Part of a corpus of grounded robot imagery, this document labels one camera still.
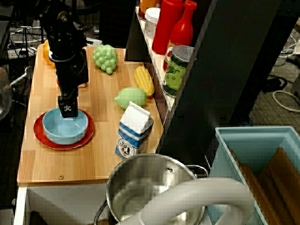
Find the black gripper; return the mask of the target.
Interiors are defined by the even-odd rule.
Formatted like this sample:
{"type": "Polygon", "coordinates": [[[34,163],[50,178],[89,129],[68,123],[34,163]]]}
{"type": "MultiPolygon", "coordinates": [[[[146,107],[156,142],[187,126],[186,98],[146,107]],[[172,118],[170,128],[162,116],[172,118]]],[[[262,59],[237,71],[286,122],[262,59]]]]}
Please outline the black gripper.
{"type": "Polygon", "coordinates": [[[58,106],[63,118],[78,117],[78,87],[89,81],[87,54],[81,49],[65,62],[55,62],[56,76],[60,88],[58,106]]]}

